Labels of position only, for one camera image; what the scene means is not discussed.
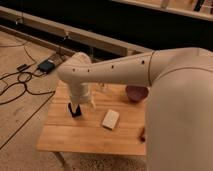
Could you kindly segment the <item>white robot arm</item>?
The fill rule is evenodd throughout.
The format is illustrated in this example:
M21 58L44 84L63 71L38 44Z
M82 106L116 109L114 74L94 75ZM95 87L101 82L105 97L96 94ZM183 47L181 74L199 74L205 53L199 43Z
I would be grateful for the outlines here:
M148 171L213 171L213 51L156 50L94 63L82 52L58 68L71 104L92 82L150 89L145 109Z

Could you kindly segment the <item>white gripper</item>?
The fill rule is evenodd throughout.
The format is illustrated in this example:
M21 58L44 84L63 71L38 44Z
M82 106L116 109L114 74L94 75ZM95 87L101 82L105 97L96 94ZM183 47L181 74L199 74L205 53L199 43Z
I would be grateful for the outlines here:
M68 86L69 97L71 104L68 104L68 109L73 118L82 115L79 104L88 103L95 108L95 102L89 83L70 84Z

